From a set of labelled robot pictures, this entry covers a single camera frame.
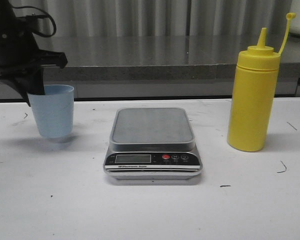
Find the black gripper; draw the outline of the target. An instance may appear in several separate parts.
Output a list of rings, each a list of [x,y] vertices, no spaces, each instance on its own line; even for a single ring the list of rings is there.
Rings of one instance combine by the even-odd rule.
[[[23,98],[30,107],[28,93],[45,95],[43,80],[44,66],[57,66],[63,69],[67,65],[64,52],[55,52],[39,49],[34,34],[43,37],[52,37],[57,30],[54,19],[46,11],[36,8],[42,14],[33,14],[17,17],[15,7],[7,0],[0,0],[0,81]],[[40,32],[36,27],[39,19],[49,19],[53,31],[50,34]],[[28,74],[19,72],[31,69]]]

